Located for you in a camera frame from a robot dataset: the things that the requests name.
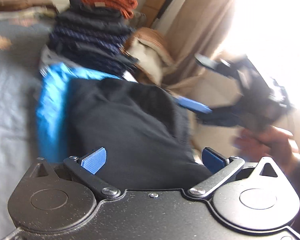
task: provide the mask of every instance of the bright blue fabric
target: bright blue fabric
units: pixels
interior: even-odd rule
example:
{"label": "bright blue fabric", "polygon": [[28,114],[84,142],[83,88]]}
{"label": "bright blue fabric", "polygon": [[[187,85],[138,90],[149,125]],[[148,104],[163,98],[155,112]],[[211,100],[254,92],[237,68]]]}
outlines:
{"label": "bright blue fabric", "polygon": [[68,83],[72,78],[104,79],[116,76],[86,68],[70,68],[64,63],[51,65],[43,78],[42,92],[36,109],[38,146],[48,162],[63,162],[68,157],[65,110]]}

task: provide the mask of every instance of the gray bed sheet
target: gray bed sheet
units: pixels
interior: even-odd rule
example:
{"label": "gray bed sheet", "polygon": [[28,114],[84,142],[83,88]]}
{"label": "gray bed sheet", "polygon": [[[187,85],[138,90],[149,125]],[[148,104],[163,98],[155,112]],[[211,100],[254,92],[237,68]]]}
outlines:
{"label": "gray bed sheet", "polygon": [[38,156],[35,127],[40,91],[40,51],[52,22],[32,26],[0,21],[0,36],[11,40],[0,51],[0,239],[15,229],[7,203],[14,188]]}

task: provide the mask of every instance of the person's arm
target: person's arm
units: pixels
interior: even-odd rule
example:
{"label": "person's arm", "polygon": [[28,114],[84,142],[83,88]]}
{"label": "person's arm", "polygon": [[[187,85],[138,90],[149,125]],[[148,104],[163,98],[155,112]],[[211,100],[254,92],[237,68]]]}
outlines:
{"label": "person's arm", "polygon": [[[293,135],[286,130],[270,127],[259,135],[247,129],[234,140],[240,149],[239,155],[251,162],[258,162],[264,156],[270,156],[286,175],[300,199],[300,154]],[[300,209],[292,228],[300,233]]]}

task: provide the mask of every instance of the hand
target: hand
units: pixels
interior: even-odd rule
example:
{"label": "hand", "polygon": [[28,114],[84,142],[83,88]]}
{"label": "hand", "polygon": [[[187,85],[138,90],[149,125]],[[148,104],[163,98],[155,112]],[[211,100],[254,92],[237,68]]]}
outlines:
{"label": "hand", "polygon": [[300,159],[292,133],[273,126],[258,135],[243,129],[240,137],[234,140],[234,146],[240,149],[239,156],[248,157],[251,162],[259,162],[264,156],[272,157],[286,175]]}

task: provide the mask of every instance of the stack of folded clothes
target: stack of folded clothes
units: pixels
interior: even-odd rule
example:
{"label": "stack of folded clothes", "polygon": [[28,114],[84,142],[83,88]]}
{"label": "stack of folded clothes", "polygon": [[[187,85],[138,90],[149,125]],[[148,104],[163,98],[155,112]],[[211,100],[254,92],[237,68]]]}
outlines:
{"label": "stack of folded clothes", "polygon": [[58,13],[51,0],[0,0],[0,19],[43,14],[54,17]]}
{"label": "stack of folded clothes", "polygon": [[123,76],[137,62],[123,51],[133,32],[124,20],[136,6],[136,0],[70,0],[56,17],[47,46],[78,65]]}

